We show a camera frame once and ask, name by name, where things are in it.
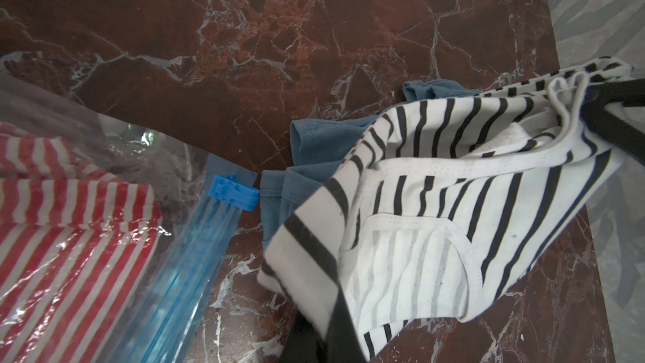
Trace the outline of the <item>red white striped garment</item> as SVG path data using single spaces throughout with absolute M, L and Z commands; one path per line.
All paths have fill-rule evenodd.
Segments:
M 153 188 L 1 125 L 1 359 L 94 362 L 159 240 Z

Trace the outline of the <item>black white striped garment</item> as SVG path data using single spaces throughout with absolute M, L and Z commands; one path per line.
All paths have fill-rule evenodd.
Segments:
M 280 226 L 260 283 L 325 344 L 344 294 L 369 361 L 415 319 L 468 322 L 536 264 L 625 154 L 580 116 L 602 57 L 485 92 L 381 114 Z

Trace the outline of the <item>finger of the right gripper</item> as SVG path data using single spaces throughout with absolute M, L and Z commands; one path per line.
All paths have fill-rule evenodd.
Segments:
M 644 165 L 644 131 L 625 112 L 644 108 L 644 79 L 591 84 L 581 109 L 581 119 L 602 139 Z

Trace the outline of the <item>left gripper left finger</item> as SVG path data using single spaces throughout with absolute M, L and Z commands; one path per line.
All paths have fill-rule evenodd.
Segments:
M 298 313 L 279 358 L 280 363 L 322 363 L 325 344 L 311 323 Z

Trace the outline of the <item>blue tank top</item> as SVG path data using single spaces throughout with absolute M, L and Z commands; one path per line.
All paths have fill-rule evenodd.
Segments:
M 285 220 L 335 173 L 375 114 L 359 119 L 298 119 L 291 123 L 293 165 L 262 172 L 260 217 L 267 248 Z

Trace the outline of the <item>blue zipper slider clip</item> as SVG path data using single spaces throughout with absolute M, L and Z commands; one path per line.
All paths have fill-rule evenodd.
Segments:
M 260 191 L 236 181 L 236 176 L 215 176 L 208 195 L 223 203 L 251 212 L 260 200 Z

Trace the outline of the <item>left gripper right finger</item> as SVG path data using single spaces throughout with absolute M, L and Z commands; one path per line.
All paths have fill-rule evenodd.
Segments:
M 339 293 L 326 335 L 327 362 L 365 363 L 344 294 Z

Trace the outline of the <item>clear plastic vacuum bag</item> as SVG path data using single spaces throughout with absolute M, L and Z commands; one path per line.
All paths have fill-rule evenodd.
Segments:
M 255 178 L 2 77 L 2 361 L 183 361 Z

